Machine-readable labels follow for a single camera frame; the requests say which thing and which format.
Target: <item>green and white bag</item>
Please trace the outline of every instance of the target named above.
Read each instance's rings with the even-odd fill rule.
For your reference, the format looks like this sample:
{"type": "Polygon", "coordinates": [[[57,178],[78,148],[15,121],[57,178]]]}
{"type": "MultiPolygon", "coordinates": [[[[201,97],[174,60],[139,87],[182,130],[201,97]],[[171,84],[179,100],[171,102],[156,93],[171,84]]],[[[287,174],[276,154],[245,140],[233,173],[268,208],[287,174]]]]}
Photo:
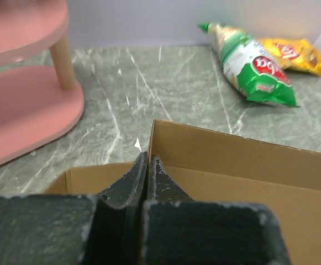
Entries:
{"type": "Polygon", "coordinates": [[[208,33],[225,77],[247,100],[297,106],[287,76],[258,41],[238,28],[216,23],[200,28],[208,33]]]}

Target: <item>cardboard box flap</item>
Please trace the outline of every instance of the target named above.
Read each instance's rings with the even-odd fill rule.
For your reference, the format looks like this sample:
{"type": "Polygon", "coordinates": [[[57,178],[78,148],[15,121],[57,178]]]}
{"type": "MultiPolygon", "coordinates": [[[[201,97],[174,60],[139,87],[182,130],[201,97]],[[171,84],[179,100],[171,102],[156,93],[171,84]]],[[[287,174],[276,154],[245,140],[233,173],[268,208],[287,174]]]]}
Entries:
{"type": "Polygon", "coordinates": [[[127,173],[133,162],[73,167],[62,174],[44,194],[96,194],[127,173]]]}
{"type": "Polygon", "coordinates": [[[321,153],[155,120],[150,157],[165,166],[321,190],[321,153]]]}
{"type": "Polygon", "coordinates": [[[153,123],[149,151],[195,200],[267,205],[292,264],[321,264],[321,153],[164,120],[153,123]]]}

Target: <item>snack bag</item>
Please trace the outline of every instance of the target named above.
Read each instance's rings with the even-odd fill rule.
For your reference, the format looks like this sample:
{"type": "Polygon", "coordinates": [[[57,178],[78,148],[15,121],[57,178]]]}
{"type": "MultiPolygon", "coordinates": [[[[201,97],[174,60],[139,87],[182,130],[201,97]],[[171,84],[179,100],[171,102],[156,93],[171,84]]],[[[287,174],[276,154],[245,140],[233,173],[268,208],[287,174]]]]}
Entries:
{"type": "Polygon", "coordinates": [[[259,42],[238,28],[216,23],[199,26],[208,33],[225,77],[247,100],[296,106],[287,76],[259,42]]]}
{"type": "Polygon", "coordinates": [[[308,40],[261,39],[282,69],[294,69],[321,76],[321,54],[308,40]]]}

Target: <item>yellow chip bag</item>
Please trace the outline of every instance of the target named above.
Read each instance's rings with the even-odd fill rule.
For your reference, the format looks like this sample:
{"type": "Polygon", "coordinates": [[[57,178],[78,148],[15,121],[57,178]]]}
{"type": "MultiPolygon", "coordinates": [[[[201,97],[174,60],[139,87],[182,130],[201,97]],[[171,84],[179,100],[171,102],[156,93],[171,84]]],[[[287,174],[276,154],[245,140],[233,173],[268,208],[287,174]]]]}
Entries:
{"type": "Polygon", "coordinates": [[[260,39],[282,69],[293,69],[321,76],[321,54],[306,40],[260,39]]]}

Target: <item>pink wooden stand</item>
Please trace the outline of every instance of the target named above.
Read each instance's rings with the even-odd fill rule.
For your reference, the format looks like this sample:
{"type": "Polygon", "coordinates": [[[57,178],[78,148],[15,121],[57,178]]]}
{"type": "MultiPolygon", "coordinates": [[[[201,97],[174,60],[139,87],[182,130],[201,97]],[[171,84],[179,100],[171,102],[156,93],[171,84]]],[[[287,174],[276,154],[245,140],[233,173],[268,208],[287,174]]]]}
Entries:
{"type": "Polygon", "coordinates": [[[62,136],[83,112],[68,24],[66,0],[0,0],[0,65],[49,48],[55,66],[0,73],[0,165],[62,136]]]}

